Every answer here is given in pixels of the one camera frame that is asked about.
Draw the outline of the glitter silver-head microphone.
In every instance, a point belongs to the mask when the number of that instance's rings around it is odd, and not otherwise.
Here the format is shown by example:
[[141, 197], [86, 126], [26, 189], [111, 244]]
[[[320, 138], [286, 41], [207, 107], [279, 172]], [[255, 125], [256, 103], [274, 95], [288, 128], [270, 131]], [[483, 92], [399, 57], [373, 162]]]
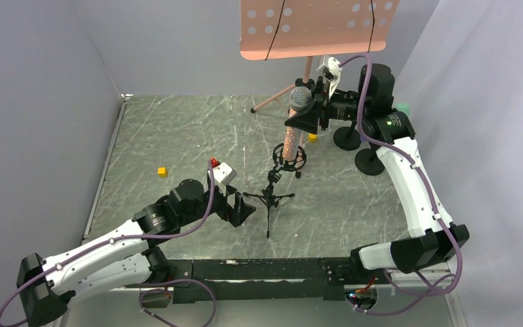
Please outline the glitter silver-head microphone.
[[284, 161], [294, 161], [298, 153], [301, 138], [303, 114], [311, 105], [313, 96], [311, 90], [305, 86], [294, 87], [289, 95], [288, 119], [285, 121], [286, 132], [283, 143], [282, 156]]

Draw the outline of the black shock-mount tripod stand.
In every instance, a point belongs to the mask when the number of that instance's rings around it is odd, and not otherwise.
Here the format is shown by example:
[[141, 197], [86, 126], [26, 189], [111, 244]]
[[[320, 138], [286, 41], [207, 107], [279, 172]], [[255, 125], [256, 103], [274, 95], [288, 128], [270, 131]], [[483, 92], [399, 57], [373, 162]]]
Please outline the black shock-mount tripod stand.
[[280, 181], [282, 172], [293, 172], [296, 178], [301, 178], [301, 170], [307, 162], [306, 151], [298, 145], [292, 160], [286, 160], [283, 156], [285, 145], [280, 143], [274, 147], [272, 152], [273, 167], [267, 175], [268, 185], [262, 189], [260, 194], [244, 193], [244, 196], [259, 199], [266, 207], [266, 238], [270, 238], [270, 211], [277, 208], [283, 198], [293, 198], [295, 193], [276, 195], [274, 186]]

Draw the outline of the black round-base mic stand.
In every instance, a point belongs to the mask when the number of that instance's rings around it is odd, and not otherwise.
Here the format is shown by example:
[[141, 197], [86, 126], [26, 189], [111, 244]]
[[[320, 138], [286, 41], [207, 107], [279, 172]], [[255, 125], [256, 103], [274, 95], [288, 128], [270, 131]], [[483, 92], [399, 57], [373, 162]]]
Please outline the black round-base mic stand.
[[374, 149], [362, 149], [355, 155], [355, 166], [357, 169], [369, 176], [378, 176], [385, 170], [383, 163]]
[[340, 127], [333, 135], [335, 145], [345, 151], [354, 151], [358, 149], [362, 143], [359, 133], [354, 127]]

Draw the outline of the mint green microphone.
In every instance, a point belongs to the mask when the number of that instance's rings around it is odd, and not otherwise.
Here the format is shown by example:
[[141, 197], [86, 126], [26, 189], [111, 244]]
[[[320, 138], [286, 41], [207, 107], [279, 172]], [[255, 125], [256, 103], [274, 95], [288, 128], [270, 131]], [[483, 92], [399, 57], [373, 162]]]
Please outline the mint green microphone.
[[395, 109], [397, 109], [397, 111], [403, 112], [407, 116], [409, 116], [411, 113], [411, 107], [407, 103], [397, 103], [395, 104]]

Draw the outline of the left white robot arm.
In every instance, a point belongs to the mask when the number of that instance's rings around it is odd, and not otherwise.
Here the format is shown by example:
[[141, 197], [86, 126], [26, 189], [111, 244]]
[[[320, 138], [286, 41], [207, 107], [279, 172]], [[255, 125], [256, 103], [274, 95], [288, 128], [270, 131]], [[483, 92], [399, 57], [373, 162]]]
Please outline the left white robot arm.
[[124, 285], [169, 281], [171, 267], [159, 245], [182, 227], [217, 215], [237, 228], [256, 208], [236, 188], [183, 180], [115, 230], [60, 255], [24, 258], [17, 287], [25, 323], [44, 326], [71, 303]]

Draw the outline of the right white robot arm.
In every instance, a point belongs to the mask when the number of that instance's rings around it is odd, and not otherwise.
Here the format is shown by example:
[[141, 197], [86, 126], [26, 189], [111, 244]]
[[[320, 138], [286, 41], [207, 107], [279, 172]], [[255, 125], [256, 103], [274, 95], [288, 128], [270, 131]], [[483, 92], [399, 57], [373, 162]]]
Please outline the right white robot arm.
[[408, 237], [354, 249], [351, 267], [359, 273], [397, 269], [414, 273], [456, 259], [462, 268], [461, 248], [470, 237], [468, 228], [453, 222], [440, 204], [419, 154], [415, 131], [408, 116], [393, 107], [395, 78], [382, 64], [365, 65], [361, 91], [331, 91], [332, 81], [304, 83], [297, 79], [290, 93], [292, 113], [289, 129], [309, 134], [325, 129], [331, 119], [350, 121], [350, 130], [360, 129], [369, 148], [355, 156], [364, 174], [387, 172], [394, 184], [407, 219]]

